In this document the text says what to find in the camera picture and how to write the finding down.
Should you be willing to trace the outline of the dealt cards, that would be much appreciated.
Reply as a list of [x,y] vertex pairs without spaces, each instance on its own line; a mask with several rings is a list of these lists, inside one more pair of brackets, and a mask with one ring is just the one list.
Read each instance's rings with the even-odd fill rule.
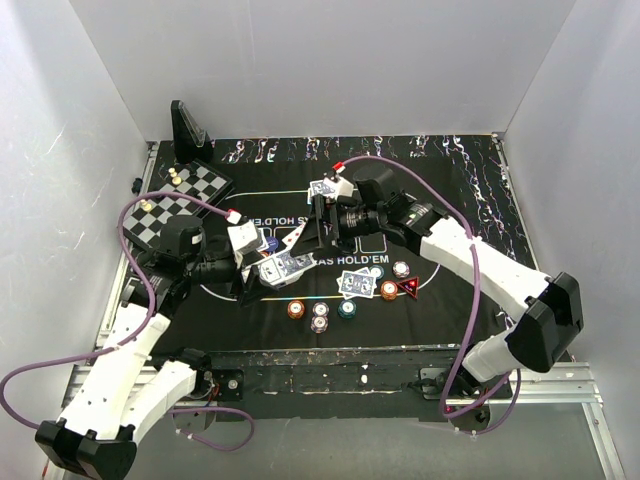
[[311,205],[312,199],[318,195],[329,199],[335,199],[335,183],[330,179],[311,181],[307,189],[307,203]]
[[373,298],[377,287],[377,276],[369,270],[343,271],[337,279],[338,292],[345,299]]

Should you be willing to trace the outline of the orange poker chip stack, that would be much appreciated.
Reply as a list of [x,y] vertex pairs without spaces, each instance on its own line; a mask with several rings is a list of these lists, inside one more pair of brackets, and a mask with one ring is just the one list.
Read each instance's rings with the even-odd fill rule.
[[305,315],[304,303],[299,299],[294,299],[288,303],[287,314],[291,319],[301,319]]

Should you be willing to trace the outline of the pink chip front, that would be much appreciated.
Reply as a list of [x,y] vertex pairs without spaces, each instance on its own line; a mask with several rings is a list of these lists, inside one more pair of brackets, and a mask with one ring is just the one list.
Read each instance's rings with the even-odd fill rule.
[[310,328],[316,334],[320,334],[320,333],[325,332],[327,330],[327,328],[328,328],[328,319],[327,319],[327,317],[326,316],[314,316],[312,318],[312,320],[311,320]]

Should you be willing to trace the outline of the orange chips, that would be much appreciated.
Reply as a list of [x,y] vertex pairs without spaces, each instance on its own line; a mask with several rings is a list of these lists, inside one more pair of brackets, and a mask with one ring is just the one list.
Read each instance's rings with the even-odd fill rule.
[[398,292],[398,285],[393,281],[385,281],[380,286],[380,296],[385,301],[395,300],[398,296]]

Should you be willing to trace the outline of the red black all-in marker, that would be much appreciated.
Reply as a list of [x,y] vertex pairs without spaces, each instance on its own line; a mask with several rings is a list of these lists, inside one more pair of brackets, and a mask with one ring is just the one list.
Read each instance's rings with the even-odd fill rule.
[[404,292],[412,299],[416,299],[420,290],[420,280],[418,277],[406,278],[396,283],[398,290]]

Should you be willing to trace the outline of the green poker chip stack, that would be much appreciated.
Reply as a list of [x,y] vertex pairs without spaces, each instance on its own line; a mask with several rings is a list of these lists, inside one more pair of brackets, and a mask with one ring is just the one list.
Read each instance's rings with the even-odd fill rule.
[[343,300],[338,306],[338,315],[344,319],[351,319],[356,315],[357,306],[352,300]]

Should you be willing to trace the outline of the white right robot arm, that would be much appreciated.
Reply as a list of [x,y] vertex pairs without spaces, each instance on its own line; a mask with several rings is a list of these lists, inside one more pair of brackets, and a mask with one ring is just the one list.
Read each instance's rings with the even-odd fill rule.
[[548,372],[582,331],[578,281],[528,268],[480,238],[452,216],[406,194],[386,202],[316,195],[308,220],[293,238],[295,256],[315,259],[348,254],[358,237],[381,232],[391,243],[439,264],[499,305],[513,326],[464,350],[452,373],[454,389],[475,397],[489,380],[514,369]]

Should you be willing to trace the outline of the green chips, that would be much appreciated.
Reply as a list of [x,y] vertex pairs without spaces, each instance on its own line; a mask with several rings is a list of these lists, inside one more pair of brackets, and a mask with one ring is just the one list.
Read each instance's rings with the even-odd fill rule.
[[384,268],[380,265],[373,265],[370,271],[377,279],[381,279],[385,274]]

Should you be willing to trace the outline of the blue small blind button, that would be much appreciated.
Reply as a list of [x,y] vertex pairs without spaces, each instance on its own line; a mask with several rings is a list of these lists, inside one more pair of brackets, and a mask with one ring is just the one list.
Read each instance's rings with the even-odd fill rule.
[[275,252],[275,251],[278,250],[280,242],[276,237],[267,236],[266,240],[267,240],[267,251],[268,252]]

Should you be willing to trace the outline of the blue playing card deck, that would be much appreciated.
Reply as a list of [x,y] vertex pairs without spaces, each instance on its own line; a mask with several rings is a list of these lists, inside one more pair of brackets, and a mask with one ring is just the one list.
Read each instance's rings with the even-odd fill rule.
[[281,289],[298,281],[306,271],[314,268],[316,264],[317,262],[311,254],[294,257],[289,250],[283,250],[259,262],[258,275],[263,285]]

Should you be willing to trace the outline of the pink chips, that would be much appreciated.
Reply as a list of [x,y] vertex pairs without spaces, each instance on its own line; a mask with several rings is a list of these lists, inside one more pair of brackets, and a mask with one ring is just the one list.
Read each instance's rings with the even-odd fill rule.
[[411,273],[409,265],[404,261],[396,261],[393,264],[392,271],[398,279],[407,278]]

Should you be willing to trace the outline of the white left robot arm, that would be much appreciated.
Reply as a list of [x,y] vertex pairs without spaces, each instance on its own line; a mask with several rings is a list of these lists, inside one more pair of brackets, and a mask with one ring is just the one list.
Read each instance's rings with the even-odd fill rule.
[[148,279],[146,305],[117,310],[103,348],[71,402],[55,420],[40,423],[35,441],[57,467],[88,479],[123,479],[138,446],[165,415],[176,415],[182,398],[205,398],[211,373],[193,355],[166,361],[141,388],[136,381],[150,353],[170,325],[157,313]]

